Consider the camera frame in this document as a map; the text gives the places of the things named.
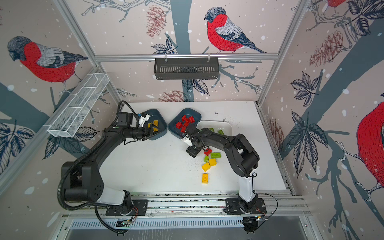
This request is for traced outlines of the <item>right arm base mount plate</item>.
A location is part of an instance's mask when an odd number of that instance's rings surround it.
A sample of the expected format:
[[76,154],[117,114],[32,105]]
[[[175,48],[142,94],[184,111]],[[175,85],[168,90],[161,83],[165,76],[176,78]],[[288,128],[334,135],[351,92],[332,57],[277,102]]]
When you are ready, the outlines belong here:
[[254,198],[251,202],[245,202],[242,198],[226,199],[224,212],[228,215],[266,215],[266,205],[263,199]]

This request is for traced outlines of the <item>yellow long lego bottom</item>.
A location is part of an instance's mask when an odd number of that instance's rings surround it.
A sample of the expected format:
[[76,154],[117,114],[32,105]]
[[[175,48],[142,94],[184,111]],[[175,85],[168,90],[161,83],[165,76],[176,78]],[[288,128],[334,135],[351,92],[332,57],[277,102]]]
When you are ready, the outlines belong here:
[[209,175],[208,174],[202,174],[202,183],[203,184],[209,183]]

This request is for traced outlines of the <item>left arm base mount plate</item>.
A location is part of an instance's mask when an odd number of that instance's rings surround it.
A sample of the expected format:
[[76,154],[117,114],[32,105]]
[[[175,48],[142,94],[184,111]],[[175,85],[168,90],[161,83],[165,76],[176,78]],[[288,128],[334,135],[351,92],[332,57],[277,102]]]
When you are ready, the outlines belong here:
[[106,216],[145,216],[148,208],[148,203],[148,200],[130,200],[119,206],[108,206],[106,210]]

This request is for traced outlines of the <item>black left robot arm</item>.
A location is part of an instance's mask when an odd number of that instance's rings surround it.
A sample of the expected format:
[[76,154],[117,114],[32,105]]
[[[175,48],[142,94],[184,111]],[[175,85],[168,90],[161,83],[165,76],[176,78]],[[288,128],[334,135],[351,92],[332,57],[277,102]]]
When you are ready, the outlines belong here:
[[57,189],[59,205],[68,211],[87,206],[129,206],[130,193],[106,187],[100,168],[112,151],[120,144],[145,141],[158,134],[157,126],[147,125],[150,115],[117,110],[113,122],[103,130],[102,138],[83,156],[74,162],[66,162],[61,168],[61,180]]

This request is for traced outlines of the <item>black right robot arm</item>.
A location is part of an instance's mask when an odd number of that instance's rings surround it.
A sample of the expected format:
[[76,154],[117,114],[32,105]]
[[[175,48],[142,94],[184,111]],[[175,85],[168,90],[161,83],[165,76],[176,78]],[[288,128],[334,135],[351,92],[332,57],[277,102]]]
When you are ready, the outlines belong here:
[[208,128],[197,129],[190,125],[186,128],[183,141],[189,145],[187,153],[195,158],[200,151],[210,155],[211,147],[223,151],[232,170],[239,179],[238,203],[244,214],[250,214],[257,209],[258,194],[254,188],[255,169],[260,157],[247,138],[242,134],[226,136],[212,132]]

